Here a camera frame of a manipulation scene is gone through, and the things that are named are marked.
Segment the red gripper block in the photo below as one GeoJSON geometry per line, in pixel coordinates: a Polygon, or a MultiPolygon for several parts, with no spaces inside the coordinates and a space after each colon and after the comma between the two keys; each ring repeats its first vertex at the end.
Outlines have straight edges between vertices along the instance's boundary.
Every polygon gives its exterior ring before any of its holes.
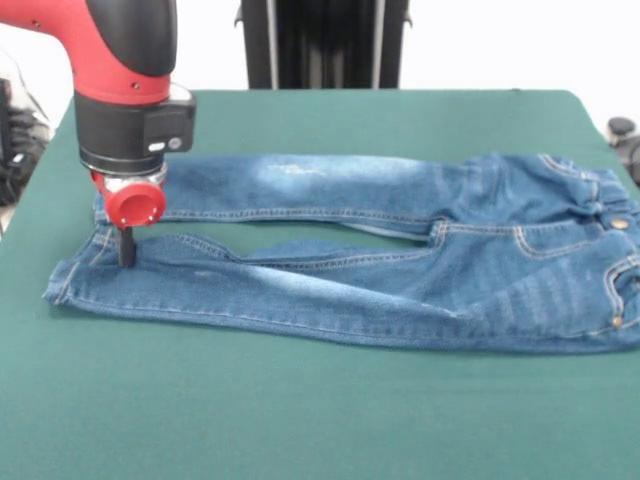
{"type": "Polygon", "coordinates": [[[90,171],[108,219],[121,228],[118,230],[120,267],[135,265],[136,246],[131,227],[153,225],[164,214],[166,174],[166,170],[159,170],[147,176],[118,177],[90,171]]]}

